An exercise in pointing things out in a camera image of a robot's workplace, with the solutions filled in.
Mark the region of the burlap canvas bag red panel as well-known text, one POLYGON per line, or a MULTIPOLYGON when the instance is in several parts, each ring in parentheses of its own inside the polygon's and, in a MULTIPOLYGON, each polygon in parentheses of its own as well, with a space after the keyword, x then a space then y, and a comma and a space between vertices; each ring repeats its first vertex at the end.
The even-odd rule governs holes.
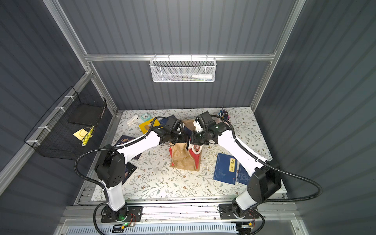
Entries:
POLYGON ((184 120, 185 134, 188 136, 187 143, 178 143, 171 145, 170 153, 170 167, 176 169, 183 169, 189 171, 199 171, 201 163, 201 154, 203 146, 192 145, 190 137, 192 132, 195 132, 194 120, 184 120))

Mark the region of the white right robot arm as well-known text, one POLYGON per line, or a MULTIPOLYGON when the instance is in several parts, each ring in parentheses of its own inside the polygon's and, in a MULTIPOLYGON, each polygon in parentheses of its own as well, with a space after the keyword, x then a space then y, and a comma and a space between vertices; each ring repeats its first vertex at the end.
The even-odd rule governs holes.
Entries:
POLYGON ((232 201, 236 217, 243 217, 246 211, 269 199, 281 186, 280 173, 263 165, 267 159, 253 151, 235 134, 234 127, 226 121, 216 122, 209 112, 199 114, 195 121, 190 143, 209 145, 214 143, 227 150, 242 165, 250 176, 245 192, 232 201))

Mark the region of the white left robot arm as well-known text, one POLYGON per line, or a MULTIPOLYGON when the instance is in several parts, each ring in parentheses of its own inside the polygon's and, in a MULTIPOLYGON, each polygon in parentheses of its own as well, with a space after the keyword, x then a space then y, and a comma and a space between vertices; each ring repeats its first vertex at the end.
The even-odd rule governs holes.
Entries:
POLYGON ((188 141, 184 123, 174 116, 166 118, 164 125, 155 126, 152 121, 144 135, 118 146, 108 145, 101 153, 95 172, 105 194, 107 206, 114 212, 120 211, 126 204, 122 193, 122 181, 126 164, 144 151, 165 143, 177 144, 188 141))

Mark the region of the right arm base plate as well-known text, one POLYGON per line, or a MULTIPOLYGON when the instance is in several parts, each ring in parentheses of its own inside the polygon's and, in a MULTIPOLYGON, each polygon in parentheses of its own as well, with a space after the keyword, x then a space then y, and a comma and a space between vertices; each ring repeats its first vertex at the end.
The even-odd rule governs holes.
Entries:
POLYGON ((238 206, 232 203, 222 203, 217 206, 217 211, 220 214, 222 220, 230 219, 250 219, 254 220, 259 218, 259 215, 255 210, 242 210, 238 206))

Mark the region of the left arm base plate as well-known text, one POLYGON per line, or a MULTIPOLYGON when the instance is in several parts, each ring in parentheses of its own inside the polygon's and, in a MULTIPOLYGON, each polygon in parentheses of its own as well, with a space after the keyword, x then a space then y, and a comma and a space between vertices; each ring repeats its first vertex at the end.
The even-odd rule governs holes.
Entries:
POLYGON ((109 206, 105 206, 101 212, 101 223, 136 223, 141 221, 143 207, 123 206, 119 211, 113 211, 109 206))

